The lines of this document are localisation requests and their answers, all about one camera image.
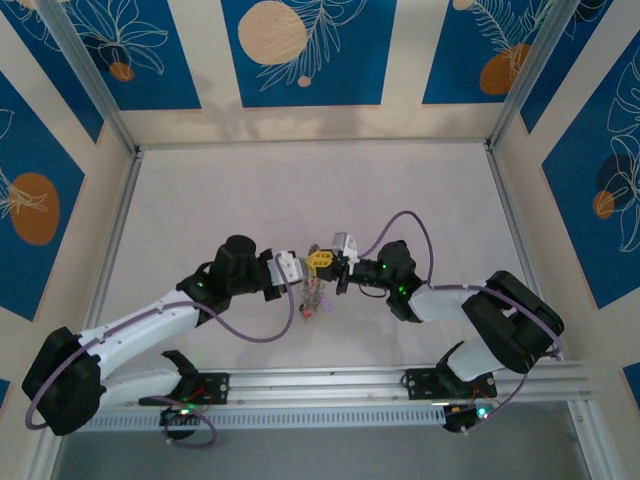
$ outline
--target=white enclosure wall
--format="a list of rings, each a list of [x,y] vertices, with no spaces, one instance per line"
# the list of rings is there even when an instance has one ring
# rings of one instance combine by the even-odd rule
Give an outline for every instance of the white enclosure wall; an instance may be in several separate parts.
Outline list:
[[[20,385],[52,330],[83,324],[131,160],[106,126],[92,141],[1,15],[0,43],[0,478],[16,479],[40,437]]]
[[[640,4],[636,0],[613,2],[533,132],[527,134],[524,124],[516,121],[497,150],[540,286],[546,299],[564,319],[571,358],[584,361],[591,369],[593,388],[630,478],[635,478],[640,471],[640,415],[622,369],[640,361],[640,292],[635,290],[626,293],[635,287],[628,285],[625,288],[622,283],[629,279],[637,282],[640,274],[636,269],[635,278],[626,276],[619,262],[602,264],[602,280],[613,285],[620,284],[620,293],[614,301],[605,299],[598,302],[602,287],[598,287],[597,275],[592,273],[594,267],[589,266],[597,257],[608,258],[610,252],[618,252],[620,245],[629,241],[633,231],[632,226],[631,231],[626,232],[626,238],[623,237],[618,205],[613,209],[605,202],[598,212],[598,202],[593,200],[603,190],[602,186],[596,185],[600,163],[608,155],[619,151],[615,142],[612,144],[613,151],[609,143],[615,136],[615,132],[609,132],[615,130],[615,110],[613,113],[609,110],[611,102],[617,94],[621,98],[631,99],[632,102],[627,106],[632,111],[633,108],[638,111],[637,107],[633,107],[633,97],[628,97],[622,89],[626,81],[618,83],[620,75],[616,72],[620,72],[625,65],[618,67],[619,70],[613,72],[614,76],[618,76],[611,78],[609,83],[605,82],[599,90],[601,93],[597,98],[606,100],[605,108],[600,109],[596,105],[590,107],[594,110],[581,111],[587,102],[590,106],[596,104],[596,100],[589,100],[590,97],[614,64],[619,63],[618,58],[625,49],[630,47],[632,55],[638,48],[639,30]],[[589,123],[584,120],[586,115],[591,116]],[[599,143],[601,132],[609,132],[603,147]],[[571,141],[576,142],[571,155],[565,159],[558,157],[557,149],[564,148]],[[592,161],[594,151],[601,155],[595,168]],[[555,162],[566,165],[562,175],[554,169]],[[557,185],[554,191],[550,188],[550,181],[552,185]],[[578,188],[572,182],[583,187]],[[581,213],[571,210],[578,201],[583,205],[576,207],[575,212]],[[561,210],[565,212],[564,221]],[[593,223],[592,219],[600,223],[596,223],[591,230],[590,227],[585,228],[591,232],[587,241],[587,234],[580,233],[573,226],[576,222]],[[567,222],[572,226],[569,232]],[[611,230],[611,236],[607,236],[605,232],[612,227],[615,228]],[[581,255],[576,254],[574,243],[580,245]],[[593,249],[591,255],[587,253],[588,248]],[[618,254],[622,255],[623,262],[637,264],[638,251]],[[591,273],[591,276],[586,277],[585,272]]]
[[[393,0],[370,2],[366,9],[385,3],[391,6],[385,7],[377,16],[372,14],[372,18],[389,14],[393,17],[395,10],[392,30],[382,30],[367,19],[363,19],[365,23],[359,27],[359,19],[353,20],[354,28],[369,30],[372,35],[387,41],[390,39],[379,104],[247,108],[243,106],[237,78],[243,73],[234,68],[229,48],[228,35],[237,27],[231,21],[225,24],[223,11],[223,7],[231,3],[198,0],[186,8],[180,0],[169,1],[202,109],[125,111],[123,117],[138,143],[390,137],[481,139],[490,135],[498,118],[503,97],[483,100],[489,103],[445,101],[423,105],[447,11],[450,10],[449,16],[455,17],[458,13],[472,17],[440,0],[401,0],[397,5]],[[238,5],[244,4],[248,9],[254,3],[257,2],[244,1]],[[336,52],[335,57],[349,55],[350,48],[354,49],[346,39],[343,40],[342,51]],[[358,55],[366,56],[367,53],[360,51]],[[342,65],[333,66],[332,62],[323,66],[325,71],[331,68],[343,71],[329,87],[321,88],[339,90],[350,77],[360,75],[355,65],[345,69]],[[478,80],[470,82],[477,85]]]
[[[29,472],[25,461],[31,460],[38,436],[22,426],[27,401],[19,384],[48,333],[61,325],[81,328],[131,165],[116,138],[129,131],[130,139],[148,150],[101,323],[157,299],[211,260],[230,234],[255,238],[259,249],[294,248],[304,254],[311,243],[324,246],[334,232],[348,230],[366,248],[384,221],[405,208],[415,210],[434,232],[434,283],[481,282],[500,269],[523,278],[523,259],[516,254],[483,142],[493,133],[548,13],[540,6],[554,2],[489,3],[504,13],[500,6],[505,2],[509,7],[501,21],[512,18],[513,6],[512,20],[521,27],[511,38],[496,38],[504,25],[484,28],[491,12],[481,8],[486,2],[472,0],[327,1],[334,10],[316,16],[325,28],[316,37],[315,23],[304,23],[309,12],[295,10],[305,4],[297,0],[197,0],[189,5],[178,0],[70,0],[60,5],[36,0],[66,13],[67,33],[73,27],[79,33],[70,37],[72,46],[77,42],[77,58],[85,62],[80,63],[85,73],[81,85],[78,70],[65,63],[31,2],[0,0],[0,39],[9,52],[0,59],[2,75],[66,152],[60,155],[77,167],[73,175],[51,170],[67,183],[76,181],[64,189],[64,208],[60,200],[54,223],[59,217],[68,225],[54,232],[57,243],[47,257],[46,275],[42,269],[30,274],[41,284],[37,299],[0,309],[0,379],[4,385],[11,382],[0,411],[0,468],[5,469],[0,478]],[[93,13],[80,13],[82,5]],[[593,17],[602,24],[535,128],[529,125],[531,134],[517,123],[495,154],[518,208],[535,273],[550,305],[565,320],[568,355],[593,366],[616,446],[634,472],[640,468],[633,453],[640,420],[621,367],[640,359],[634,342],[640,332],[630,320],[639,297],[630,293],[597,308],[541,173],[547,154],[638,31],[636,0],[599,3],[604,5],[610,7],[606,15]],[[269,22],[278,16],[292,29],[284,43],[272,42],[278,32],[270,31]],[[576,32],[570,27],[566,33],[572,36]],[[298,37],[306,43],[301,45]],[[287,43],[296,38],[298,43]],[[87,79],[94,81],[89,90],[102,96],[92,97],[96,104],[114,101],[109,112],[113,132],[103,126],[96,107],[87,104]],[[13,114],[0,104],[0,120],[2,115],[15,120]],[[9,134],[16,125],[9,130],[0,124],[0,148],[14,141],[14,153],[20,140]],[[52,151],[36,141],[41,137],[23,131],[25,151]],[[346,141],[317,142],[338,139]],[[476,143],[428,144],[424,139]],[[248,143],[258,141],[269,143]],[[199,143],[215,145],[193,148]],[[175,144],[185,148],[160,149]],[[30,278],[23,267],[40,265],[20,241],[48,244],[43,233],[32,236],[33,228],[22,221],[26,214],[17,220],[18,207],[32,214],[58,211],[47,203],[52,194],[45,198],[17,181],[22,172],[11,164],[14,157],[0,158],[0,167],[14,172],[4,190],[0,186],[7,197],[0,204],[7,213],[0,227],[15,230],[0,231],[0,242],[10,252],[5,258],[20,266],[3,285],[14,293],[7,299],[18,298],[16,290],[28,291],[19,283]],[[27,173],[35,171],[29,168]],[[633,188],[635,199],[638,187]],[[615,200],[601,190],[595,192],[599,202]],[[596,213],[609,217],[620,212]],[[409,220],[394,227],[389,239],[398,238],[408,241],[416,258],[426,260],[424,240]],[[425,268],[418,261],[419,273]],[[284,322],[284,302],[265,307],[254,297],[234,300],[225,315],[255,335],[277,331]],[[382,302],[365,302],[358,292],[330,297],[332,312],[306,323],[298,319],[275,346],[229,339],[211,322],[154,352],[180,348],[203,369],[384,367],[435,362],[456,341],[477,335],[468,325],[399,323]]]

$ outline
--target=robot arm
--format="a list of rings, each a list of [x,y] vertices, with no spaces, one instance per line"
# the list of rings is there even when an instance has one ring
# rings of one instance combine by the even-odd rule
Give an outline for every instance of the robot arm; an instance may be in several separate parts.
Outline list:
[[[44,392],[38,404],[38,411],[53,432],[66,435],[84,425],[101,407],[173,392],[187,377],[196,375],[197,371],[184,357],[174,355],[171,359],[179,367],[178,372],[165,368],[112,376],[114,370],[153,345],[210,320],[212,316],[197,308],[196,303],[219,314],[229,308],[231,298],[236,295],[262,292],[266,301],[279,298],[285,290],[282,275],[290,285],[302,280],[302,267],[294,252],[275,256],[278,269],[271,250],[257,257],[255,251],[256,245],[250,238],[229,237],[213,262],[201,265],[175,290],[147,308],[78,335],[65,327],[51,333],[22,389],[33,400],[52,373],[71,355],[80,353]],[[80,352],[89,344],[88,351]]]
[[[351,235],[337,233],[331,249],[314,252],[307,263],[320,279],[337,280],[338,295],[350,283],[386,290],[386,303],[401,321],[470,321],[480,338],[456,345],[439,364],[438,374],[452,394],[456,385],[466,390],[464,384],[501,368],[529,372],[553,344],[549,331],[555,336],[564,331],[560,317],[508,272],[496,272],[483,287],[428,285],[416,275],[403,240],[387,243],[376,260],[366,260],[358,258]]]
[[[294,252],[277,254],[277,264],[271,250],[257,257],[255,252],[251,239],[234,235],[213,262],[201,265],[149,307],[78,335],[67,328],[49,335],[22,388],[32,400],[42,395],[37,408],[53,432],[77,430],[99,408],[153,395],[183,398],[196,384],[225,382],[200,375],[179,352],[164,354],[173,365],[113,372],[153,345],[210,320],[211,313],[202,306],[219,314],[229,308],[232,297],[256,292],[270,301],[284,292],[283,276],[290,285],[302,280],[303,266]],[[402,240],[387,243],[376,260],[368,260],[358,257],[351,235],[339,233],[331,249],[308,257],[307,267],[322,280],[337,281],[338,294],[346,293],[350,283],[385,289],[386,303],[401,321],[471,321],[481,338],[453,347],[429,374],[439,398],[443,392],[449,398],[470,398],[472,382],[499,368],[527,373],[553,343],[549,332],[560,335],[564,330],[557,314],[507,272],[494,274],[485,287],[476,287],[481,290],[477,293],[463,286],[428,285],[416,275],[416,262]],[[516,311],[509,311],[513,306]],[[77,358],[62,369],[73,355]],[[62,373],[42,393],[56,370]]]

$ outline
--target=purple cable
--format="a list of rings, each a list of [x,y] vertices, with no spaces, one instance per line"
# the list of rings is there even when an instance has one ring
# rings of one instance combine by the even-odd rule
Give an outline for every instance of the purple cable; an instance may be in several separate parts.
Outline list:
[[[209,420],[205,415],[203,415],[202,413],[198,412],[197,410],[191,410],[189,408],[189,406],[185,405],[184,403],[180,403],[180,402],[177,402],[175,400],[171,400],[170,398],[167,398],[167,397],[155,396],[155,397],[149,397],[149,398],[152,398],[153,400],[156,400],[158,402],[164,402],[164,403],[166,403],[168,405],[173,405],[175,407],[179,407],[181,409],[189,410],[190,411],[189,415],[193,415],[196,418],[198,418],[199,420],[201,420],[211,430],[211,438],[209,440],[207,440],[206,442],[204,442],[204,443],[184,443],[184,442],[178,442],[176,440],[173,440],[172,438],[169,437],[169,425],[176,418],[180,418],[180,415],[176,415],[175,417],[171,418],[170,420],[168,420],[165,423],[164,429],[162,430],[162,435],[164,436],[164,439],[167,442],[167,444],[175,445],[176,447],[180,447],[180,448],[198,449],[198,448],[210,447],[215,443],[216,438],[218,437],[218,431],[216,430],[216,427],[213,425],[213,422],[211,420]]]
[[[371,247],[366,252],[360,255],[360,257],[366,258],[369,255],[371,255],[371,252],[373,252],[376,249],[376,247],[380,245],[380,242],[382,242],[382,239],[389,231],[389,228],[391,228],[391,225],[393,225],[398,218],[404,215],[410,215],[413,217],[413,219],[416,222],[418,222],[418,225],[420,225],[420,229],[424,234],[424,238],[427,240],[427,247],[429,247],[429,273],[427,273],[427,280],[425,283],[430,286],[431,278],[433,277],[433,261],[434,261],[433,244],[431,243],[431,237],[429,236],[429,232],[427,232],[427,227],[424,226],[424,223],[422,223],[422,220],[420,220],[420,217],[418,217],[418,215],[411,210],[403,210],[401,212],[396,213],[393,217],[391,217],[391,220],[389,220],[385,225],[385,227],[382,229],[382,232],[378,236],[378,239],[373,243],[373,245],[371,245]]]
[[[560,340],[560,337],[558,335],[556,335],[556,333],[551,330],[551,328],[549,328],[549,326],[544,323],[540,317],[538,317],[536,314],[534,314],[533,312],[531,312],[529,309],[523,307],[522,305],[520,305],[518,302],[515,302],[513,300],[511,300],[509,297],[507,297],[505,294],[503,294],[502,292],[499,292],[497,290],[493,290],[491,288],[487,288],[487,287],[482,287],[479,285],[438,285],[435,287],[432,287],[433,290],[473,290],[473,291],[477,291],[477,292],[483,292],[486,293],[488,295],[491,295],[499,300],[502,300],[504,303],[506,303],[507,305],[509,305],[512,308],[515,308],[518,312],[522,313],[523,315],[525,315],[529,320],[531,320],[533,323],[535,323],[538,327],[540,327],[544,333],[546,333],[549,338],[551,338],[551,340],[553,340],[555,342],[555,344],[557,345],[557,348],[555,350],[555,355],[558,355],[562,349],[564,348],[564,344],[562,343],[562,340]],[[487,420],[491,419],[496,413],[498,413],[500,410],[502,410],[508,403],[510,403],[513,398],[520,392],[520,390],[522,390],[522,387],[524,386],[525,381],[527,380],[527,375],[525,374],[522,377],[522,381],[520,382],[520,385],[518,385],[518,387],[511,392],[511,394],[505,399],[504,402],[500,403],[500,405],[498,405],[496,407],[496,409],[491,413],[491,415],[489,415],[486,419],[484,419],[484,421],[478,422],[475,425],[471,426],[470,428],[467,428],[466,430],[464,430],[461,433],[464,433],[465,435],[467,435],[469,432],[475,430],[476,428],[478,428],[480,425],[483,425]]]
[[[152,308],[150,310],[147,310],[146,312],[139,313],[138,315],[130,318],[129,320],[127,320],[125,322],[122,322],[120,325],[116,325],[112,329],[107,330],[103,334],[103,338],[106,339],[108,337],[111,337],[112,335],[115,335],[119,331],[124,330],[127,327],[130,327],[134,323],[137,323],[137,322],[139,322],[141,320],[144,320],[145,318],[148,318],[151,315],[155,315],[156,313],[161,313],[161,311],[171,310],[173,308],[180,308],[180,307],[193,307],[193,308],[197,308],[197,309],[199,309],[199,310],[211,315],[211,317],[214,318],[227,331],[231,332],[232,334],[234,334],[238,338],[241,338],[242,340],[246,340],[247,342],[252,342],[252,343],[275,342],[276,340],[282,338],[289,331],[289,329],[291,328],[291,325],[293,324],[293,317],[295,315],[295,313],[294,313],[295,308],[294,308],[293,292],[291,291],[291,285],[289,285],[289,281],[287,280],[287,276],[285,275],[284,270],[282,269],[282,266],[280,265],[279,259],[280,259],[280,254],[278,253],[275,256],[276,269],[278,270],[278,273],[280,274],[280,277],[282,277],[282,279],[284,280],[284,286],[285,286],[285,288],[287,290],[287,295],[288,295],[288,298],[289,298],[289,319],[287,320],[287,324],[282,329],[282,331],[280,333],[274,335],[273,337],[268,337],[268,338],[250,337],[248,335],[245,335],[244,333],[239,332],[235,328],[233,328],[231,325],[229,325],[227,322],[225,322],[220,317],[220,315],[218,315],[216,312],[211,310],[206,305],[203,305],[203,304],[197,303],[197,302],[192,302],[192,301],[183,301],[183,302],[168,303],[168,304],[163,306],[162,310],[160,310],[158,307],[155,307],[155,308]],[[80,357],[80,355],[82,355],[83,353],[85,353],[87,350],[89,350],[90,348],[94,347],[98,343],[100,343],[100,339],[99,338],[94,338],[93,340],[90,340],[89,342],[87,342],[85,345],[83,345],[78,350],[76,350],[71,355],[69,355],[58,366],[58,368],[56,368],[53,371],[53,373],[49,376],[49,378],[47,378],[45,380],[45,382],[42,384],[40,389],[36,392],[35,396],[33,397],[33,400],[31,401],[31,404],[29,405],[29,408],[27,409],[27,413],[25,415],[24,423],[25,423],[26,427],[29,430],[41,430],[41,429],[47,427],[46,423],[40,423],[38,425],[33,423],[33,415],[35,414],[36,409],[38,408],[38,404],[42,400],[42,397],[47,392],[47,390],[49,390],[49,388],[51,388],[51,385],[53,385],[53,383],[58,379],[58,377],[62,374],[62,372],[64,372],[67,369],[67,367],[69,367],[69,365],[71,365],[78,357]],[[174,402],[173,400],[170,400],[168,398],[165,399],[165,397],[157,397],[157,398],[158,398],[158,400],[164,401],[164,402],[167,402],[167,401],[169,403]],[[205,422],[207,425],[210,426],[210,428],[212,429],[212,432],[213,432],[213,441],[215,441],[216,433],[215,433],[215,428],[213,427],[213,424],[208,419],[206,419],[206,417],[204,417],[204,415],[202,415],[202,414],[200,414],[200,415],[196,414],[196,416],[198,418],[202,417],[200,419],[203,422]],[[207,442],[206,445],[205,444],[202,444],[202,445],[203,446],[211,445],[213,443],[213,441],[210,441],[210,443]],[[188,446],[188,447],[192,447],[192,448],[199,448],[200,447],[199,445],[178,444],[176,442],[173,442],[173,443],[176,444],[176,445]]]
[[[516,387],[516,389],[511,392],[511,394],[505,399],[504,402],[500,403],[500,405],[498,405],[496,407],[496,409],[489,415],[487,416],[487,418],[485,418],[483,421],[481,422],[477,422],[475,425],[470,426],[469,428],[463,430],[460,433],[464,433],[465,435],[468,435],[470,432],[472,432],[473,430],[475,430],[476,428],[480,427],[480,425],[484,425],[488,420],[492,419],[493,416],[498,413],[500,410],[502,410],[508,403],[511,402],[511,400],[514,399],[514,397],[520,393],[520,390],[522,390],[522,387],[524,387],[524,382],[526,382],[527,380],[527,375],[525,374],[522,377],[522,380],[520,381],[520,384]]]

